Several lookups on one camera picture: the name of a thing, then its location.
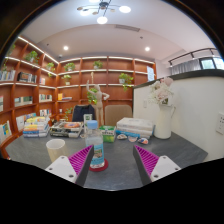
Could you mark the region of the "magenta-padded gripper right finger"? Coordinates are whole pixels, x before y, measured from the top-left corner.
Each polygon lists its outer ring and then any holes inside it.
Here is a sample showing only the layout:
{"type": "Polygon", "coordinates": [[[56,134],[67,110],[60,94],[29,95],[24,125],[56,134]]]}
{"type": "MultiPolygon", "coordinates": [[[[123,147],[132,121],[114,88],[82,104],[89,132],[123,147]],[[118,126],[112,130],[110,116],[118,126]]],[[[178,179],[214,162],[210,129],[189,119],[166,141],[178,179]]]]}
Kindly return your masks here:
{"type": "Polygon", "coordinates": [[[133,156],[143,185],[159,180],[180,170],[168,156],[157,156],[146,149],[134,145],[133,156]]]}

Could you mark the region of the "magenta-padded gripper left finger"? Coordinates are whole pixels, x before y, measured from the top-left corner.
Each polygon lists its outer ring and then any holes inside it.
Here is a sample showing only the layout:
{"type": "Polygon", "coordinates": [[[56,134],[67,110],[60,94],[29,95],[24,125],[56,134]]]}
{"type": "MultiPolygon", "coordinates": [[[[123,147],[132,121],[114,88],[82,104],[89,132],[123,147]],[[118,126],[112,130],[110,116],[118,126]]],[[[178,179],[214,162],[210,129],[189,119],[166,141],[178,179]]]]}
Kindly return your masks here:
{"type": "Polygon", "coordinates": [[[60,156],[46,168],[46,171],[78,186],[83,186],[93,155],[94,147],[87,146],[69,157],[60,156]]]}

